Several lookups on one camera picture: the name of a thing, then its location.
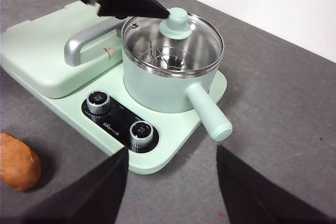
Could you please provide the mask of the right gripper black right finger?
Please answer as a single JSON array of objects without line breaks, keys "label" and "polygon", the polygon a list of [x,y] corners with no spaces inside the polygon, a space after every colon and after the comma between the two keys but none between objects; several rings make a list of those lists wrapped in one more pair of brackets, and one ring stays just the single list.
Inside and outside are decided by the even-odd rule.
[{"label": "right gripper black right finger", "polygon": [[335,223],[335,218],[269,181],[221,145],[216,160],[231,223]]}]

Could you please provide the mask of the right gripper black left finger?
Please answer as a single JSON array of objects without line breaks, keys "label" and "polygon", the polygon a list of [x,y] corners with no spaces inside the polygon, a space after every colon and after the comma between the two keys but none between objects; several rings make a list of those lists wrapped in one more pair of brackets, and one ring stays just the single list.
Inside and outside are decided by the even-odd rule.
[{"label": "right gripper black left finger", "polygon": [[128,176],[128,150],[114,155],[58,193],[28,209],[16,223],[114,223]]}]

